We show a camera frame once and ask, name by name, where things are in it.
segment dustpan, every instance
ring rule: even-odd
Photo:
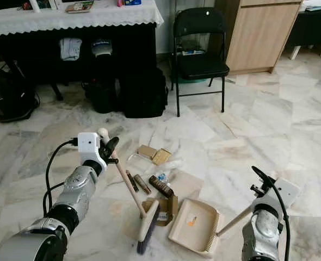
[[[169,239],[201,256],[212,258],[218,243],[222,216],[212,206],[186,198],[170,231]]]

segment wall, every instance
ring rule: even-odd
[[[186,8],[214,6],[215,0],[178,0],[177,10]],[[156,29],[157,53],[169,53],[172,49],[172,24],[174,21],[175,0],[156,0],[164,23]]]

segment broom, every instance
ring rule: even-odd
[[[98,130],[98,134],[102,138],[102,141],[104,142],[104,144],[107,144],[108,141],[110,140],[110,138],[108,136],[108,131],[105,128],[100,128]],[[118,155],[117,155],[116,151],[113,151],[112,158],[118,159]],[[157,222],[157,219],[159,216],[159,211],[160,211],[161,207],[159,206],[158,200],[155,200],[155,201],[153,201],[152,206],[149,209],[149,211],[146,213],[146,211],[144,210],[143,206],[141,205],[141,203],[140,203],[140,201],[139,201],[139,199],[133,189],[132,184],[130,183],[130,180],[126,174],[126,171],[123,169],[123,167],[119,161],[116,164],[116,166],[117,166],[119,173],[122,175],[124,182],[127,184],[127,187],[129,189],[130,193],[132,194],[134,201],[137,204],[138,208],[140,209],[140,212],[142,215],[141,229],[140,229],[140,233],[139,233],[139,241],[138,241],[137,251],[139,254],[144,254],[146,247],[150,241],[153,229],[156,226],[156,222]]]

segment black folding chair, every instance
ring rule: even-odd
[[[215,54],[195,54],[195,55],[177,55],[178,38],[189,34],[215,33],[222,35],[222,46],[219,55]],[[174,56],[172,65],[171,90],[174,89],[174,80],[176,82],[176,103],[177,117],[180,116],[179,97],[216,94],[222,92],[221,112],[225,111],[225,76],[230,69],[225,60],[225,36],[226,25],[222,13],[215,8],[190,8],[179,13],[174,23]],[[213,78],[222,78],[222,91],[210,91],[196,94],[178,93],[178,77],[186,80],[197,80],[211,78],[209,87]]]

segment wooden cabinet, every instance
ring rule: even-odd
[[[227,21],[227,65],[231,74],[272,71],[298,14],[300,2],[226,0],[216,7]],[[211,37],[209,50],[220,42]]]

